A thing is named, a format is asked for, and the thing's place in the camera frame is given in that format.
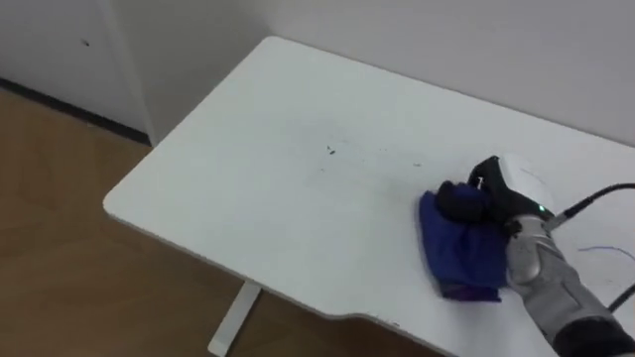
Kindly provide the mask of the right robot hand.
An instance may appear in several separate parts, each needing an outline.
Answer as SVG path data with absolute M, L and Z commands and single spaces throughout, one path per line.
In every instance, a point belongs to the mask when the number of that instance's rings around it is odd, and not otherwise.
M 546 221 L 554 216 L 545 183 L 527 162 L 511 155 L 491 156 L 477 164 L 467 181 L 446 180 L 439 187 L 436 209 L 447 219 L 505 224 L 521 215 Z

